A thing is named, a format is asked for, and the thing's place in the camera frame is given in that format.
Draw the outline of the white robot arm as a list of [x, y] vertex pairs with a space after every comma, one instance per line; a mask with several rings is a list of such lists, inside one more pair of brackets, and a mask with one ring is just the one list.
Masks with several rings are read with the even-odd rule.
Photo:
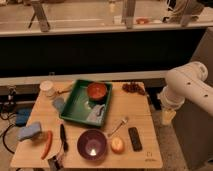
[[199, 61], [189, 62], [166, 73], [166, 85], [158, 95], [163, 125], [171, 124], [186, 99], [213, 116], [213, 87], [205, 83], [207, 77], [208, 69]]

